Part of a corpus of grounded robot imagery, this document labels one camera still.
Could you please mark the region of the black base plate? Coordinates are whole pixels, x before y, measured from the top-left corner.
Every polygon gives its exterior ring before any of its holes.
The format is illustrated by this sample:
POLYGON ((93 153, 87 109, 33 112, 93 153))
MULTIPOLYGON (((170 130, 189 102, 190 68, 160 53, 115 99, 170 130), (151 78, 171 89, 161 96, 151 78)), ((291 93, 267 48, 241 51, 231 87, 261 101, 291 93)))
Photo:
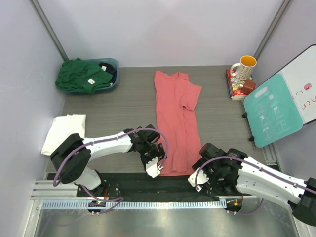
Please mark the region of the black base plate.
POLYGON ((241 193, 198 192, 187 181, 188 176, 159 176, 146 173, 100 173, 102 184, 90 193, 95 197, 126 202, 199 202, 217 201, 219 197, 238 197, 241 193))

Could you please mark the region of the aluminium rail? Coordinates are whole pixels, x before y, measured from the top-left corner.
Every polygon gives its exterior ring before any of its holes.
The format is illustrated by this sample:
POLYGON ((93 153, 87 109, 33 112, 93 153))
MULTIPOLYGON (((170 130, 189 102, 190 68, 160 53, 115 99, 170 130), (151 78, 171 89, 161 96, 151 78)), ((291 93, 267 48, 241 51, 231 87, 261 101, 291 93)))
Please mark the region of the aluminium rail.
POLYGON ((92 213, 113 208, 124 209, 200 209, 243 207, 250 195, 231 195, 208 189, 197 192, 187 176, 150 178, 145 173, 102 173, 106 186, 94 199, 75 183, 52 184, 53 175, 38 180, 32 200, 42 200, 43 209, 87 209, 92 213))

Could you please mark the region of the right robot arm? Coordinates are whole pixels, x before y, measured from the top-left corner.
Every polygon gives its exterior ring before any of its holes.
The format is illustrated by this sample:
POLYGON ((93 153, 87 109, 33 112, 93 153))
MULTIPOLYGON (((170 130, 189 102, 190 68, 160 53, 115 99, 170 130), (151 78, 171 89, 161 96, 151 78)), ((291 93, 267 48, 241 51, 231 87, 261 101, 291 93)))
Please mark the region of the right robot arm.
POLYGON ((188 182, 198 192, 211 190, 226 196, 253 195, 290 208, 299 221, 316 225, 316 180, 295 178, 270 168, 246 153, 206 143, 192 166, 188 182))

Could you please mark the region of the white mug orange inside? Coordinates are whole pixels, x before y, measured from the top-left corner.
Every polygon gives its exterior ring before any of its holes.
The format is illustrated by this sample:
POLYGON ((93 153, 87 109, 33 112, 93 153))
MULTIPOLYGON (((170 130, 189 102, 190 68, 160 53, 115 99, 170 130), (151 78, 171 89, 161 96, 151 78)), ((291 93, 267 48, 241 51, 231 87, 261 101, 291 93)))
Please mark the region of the white mug orange inside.
POLYGON ((256 65, 257 60, 254 57, 245 55, 241 57, 239 63, 235 63, 231 66, 230 74, 238 80, 248 80, 256 65))

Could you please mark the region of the pink t-shirt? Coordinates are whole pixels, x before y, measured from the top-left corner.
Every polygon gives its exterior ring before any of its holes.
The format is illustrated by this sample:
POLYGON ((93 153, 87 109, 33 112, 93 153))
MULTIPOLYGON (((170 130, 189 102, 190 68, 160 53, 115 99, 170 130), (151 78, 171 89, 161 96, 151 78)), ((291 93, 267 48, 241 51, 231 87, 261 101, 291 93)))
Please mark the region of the pink t-shirt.
POLYGON ((166 136, 161 139, 167 151, 161 175, 191 175, 192 166, 200 159, 201 139, 195 108, 202 87, 180 72, 168 75, 157 71, 154 83, 157 127, 166 136))

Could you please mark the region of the teal folding board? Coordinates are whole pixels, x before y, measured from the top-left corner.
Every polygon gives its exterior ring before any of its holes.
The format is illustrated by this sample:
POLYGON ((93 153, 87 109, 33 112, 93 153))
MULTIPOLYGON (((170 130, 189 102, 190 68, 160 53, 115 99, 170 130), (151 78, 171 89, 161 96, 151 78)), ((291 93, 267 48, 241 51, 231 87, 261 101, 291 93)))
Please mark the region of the teal folding board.
POLYGON ((252 141, 258 148, 299 131, 303 118, 282 74, 275 74, 243 101, 252 141))

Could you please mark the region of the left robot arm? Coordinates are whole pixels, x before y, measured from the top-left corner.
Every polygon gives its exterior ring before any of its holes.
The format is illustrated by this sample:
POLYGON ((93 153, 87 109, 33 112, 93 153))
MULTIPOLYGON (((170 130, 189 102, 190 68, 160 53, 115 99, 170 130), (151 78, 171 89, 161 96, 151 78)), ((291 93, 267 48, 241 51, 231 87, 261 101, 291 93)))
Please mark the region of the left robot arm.
POLYGON ((97 170, 88 168, 88 163, 107 155, 129 152, 137 152, 145 172, 156 178, 167 159, 168 144, 158 142, 164 137, 151 124, 99 138, 81 138, 77 133, 71 134, 50 155, 56 169, 53 186, 74 183, 87 195, 100 197, 108 184, 97 170))

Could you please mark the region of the red book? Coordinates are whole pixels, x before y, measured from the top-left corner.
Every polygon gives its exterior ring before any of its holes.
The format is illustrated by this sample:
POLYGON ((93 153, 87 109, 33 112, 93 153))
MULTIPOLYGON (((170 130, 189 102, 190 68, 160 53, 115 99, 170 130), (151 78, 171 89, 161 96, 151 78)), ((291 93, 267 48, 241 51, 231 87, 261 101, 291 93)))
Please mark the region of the red book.
POLYGON ((239 80, 231 76, 230 70, 226 70, 226 82, 228 85, 229 96, 232 100, 245 99, 248 94, 243 93, 241 90, 246 82, 254 84, 254 88, 256 86, 256 83, 252 81, 252 77, 250 77, 249 80, 239 80))

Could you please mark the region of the small brown box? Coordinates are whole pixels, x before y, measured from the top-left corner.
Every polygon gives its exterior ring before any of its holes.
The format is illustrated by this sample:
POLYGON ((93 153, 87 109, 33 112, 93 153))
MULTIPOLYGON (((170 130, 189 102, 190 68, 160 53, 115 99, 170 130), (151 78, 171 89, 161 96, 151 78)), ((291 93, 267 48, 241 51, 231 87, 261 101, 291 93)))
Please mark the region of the small brown box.
POLYGON ((241 93, 248 95, 250 94, 256 87, 256 83, 252 80, 245 80, 243 87, 241 89, 241 93))

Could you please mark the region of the whiteboard with black frame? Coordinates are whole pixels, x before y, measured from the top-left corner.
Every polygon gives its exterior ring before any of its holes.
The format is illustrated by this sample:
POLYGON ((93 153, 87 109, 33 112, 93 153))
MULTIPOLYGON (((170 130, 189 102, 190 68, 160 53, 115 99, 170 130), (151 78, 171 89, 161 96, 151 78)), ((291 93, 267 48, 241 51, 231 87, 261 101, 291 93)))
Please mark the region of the whiteboard with black frame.
POLYGON ((279 69, 304 124, 316 120, 316 45, 312 44, 279 69))

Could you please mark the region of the folded white t-shirt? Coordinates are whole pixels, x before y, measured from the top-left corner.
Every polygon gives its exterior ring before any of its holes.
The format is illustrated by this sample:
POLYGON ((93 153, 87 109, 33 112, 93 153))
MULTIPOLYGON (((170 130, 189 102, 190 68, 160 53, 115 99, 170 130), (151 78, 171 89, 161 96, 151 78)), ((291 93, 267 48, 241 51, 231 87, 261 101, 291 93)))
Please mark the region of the folded white t-shirt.
POLYGON ((70 135, 85 137, 86 114, 55 117, 48 131, 41 154, 50 156, 70 135))

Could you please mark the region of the dark navy t-shirt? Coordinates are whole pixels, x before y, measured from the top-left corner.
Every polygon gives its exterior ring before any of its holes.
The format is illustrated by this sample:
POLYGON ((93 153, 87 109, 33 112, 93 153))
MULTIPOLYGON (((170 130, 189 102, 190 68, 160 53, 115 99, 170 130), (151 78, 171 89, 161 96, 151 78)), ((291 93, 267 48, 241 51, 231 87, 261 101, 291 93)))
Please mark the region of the dark navy t-shirt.
POLYGON ((112 75, 112 79, 111 80, 115 80, 116 79, 117 70, 111 64, 101 62, 99 64, 99 66, 101 67, 101 69, 103 71, 105 71, 105 72, 107 72, 107 73, 112 75))

